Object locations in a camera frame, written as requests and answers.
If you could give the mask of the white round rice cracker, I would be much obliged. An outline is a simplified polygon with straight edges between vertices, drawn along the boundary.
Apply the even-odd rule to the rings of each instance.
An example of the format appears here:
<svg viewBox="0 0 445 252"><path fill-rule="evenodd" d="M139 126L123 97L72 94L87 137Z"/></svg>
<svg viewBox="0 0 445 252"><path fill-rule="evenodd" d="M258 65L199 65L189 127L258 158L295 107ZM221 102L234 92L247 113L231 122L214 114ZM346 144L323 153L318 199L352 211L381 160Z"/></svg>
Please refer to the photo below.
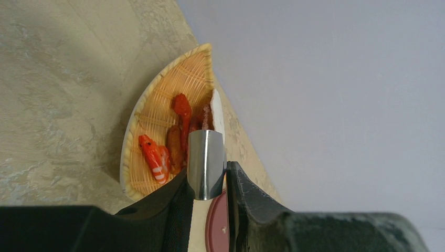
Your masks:
<svg viewBox="0 0 445 252"><path fill-rule="evenodd" d="M213 118L214 131L222 134L222 141L225 143L224 113L221 98L217 89L213 90L213 95L210 101L210 109Z"/></svg>

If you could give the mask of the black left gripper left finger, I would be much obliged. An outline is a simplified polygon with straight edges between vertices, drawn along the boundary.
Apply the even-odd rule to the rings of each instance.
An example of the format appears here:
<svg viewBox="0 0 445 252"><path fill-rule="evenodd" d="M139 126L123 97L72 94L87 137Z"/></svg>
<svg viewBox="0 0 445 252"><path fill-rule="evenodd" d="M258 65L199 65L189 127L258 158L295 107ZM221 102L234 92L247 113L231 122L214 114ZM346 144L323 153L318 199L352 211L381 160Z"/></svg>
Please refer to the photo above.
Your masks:
<svg viewBox="0 0 445 252"><path fill-rule="evenodd" d="M92 205L3 206L1 251L186 251L192 211L185 172L116 214Z"/></svg>

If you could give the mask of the steel food tongs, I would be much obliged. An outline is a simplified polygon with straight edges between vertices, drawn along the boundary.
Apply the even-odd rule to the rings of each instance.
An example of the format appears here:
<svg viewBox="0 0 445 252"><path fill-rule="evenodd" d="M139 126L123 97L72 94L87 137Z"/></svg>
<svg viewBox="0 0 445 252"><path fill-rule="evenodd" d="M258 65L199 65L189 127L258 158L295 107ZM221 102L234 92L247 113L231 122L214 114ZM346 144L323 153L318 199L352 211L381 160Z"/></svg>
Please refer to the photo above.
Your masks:
<svg viewBox="0 0 445 252"><path fill-rule="evenodd" d="M188 136L188 185L195 200L212 200L223 191L227 166L223 135L213 130L197 130Z"/></svg>

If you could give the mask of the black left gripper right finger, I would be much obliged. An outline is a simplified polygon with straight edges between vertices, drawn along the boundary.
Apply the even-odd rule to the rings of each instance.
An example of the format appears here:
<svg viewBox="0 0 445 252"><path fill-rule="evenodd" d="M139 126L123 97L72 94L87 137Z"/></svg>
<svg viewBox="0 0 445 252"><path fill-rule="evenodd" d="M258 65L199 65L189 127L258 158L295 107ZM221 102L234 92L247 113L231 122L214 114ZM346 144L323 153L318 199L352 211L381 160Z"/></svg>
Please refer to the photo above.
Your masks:
<svg viewBox="0 0 445 252"><path fill-rule="evenodd" d="M414 225L382 212L294 212L226 169L230 251L427 251Z"/></svg>

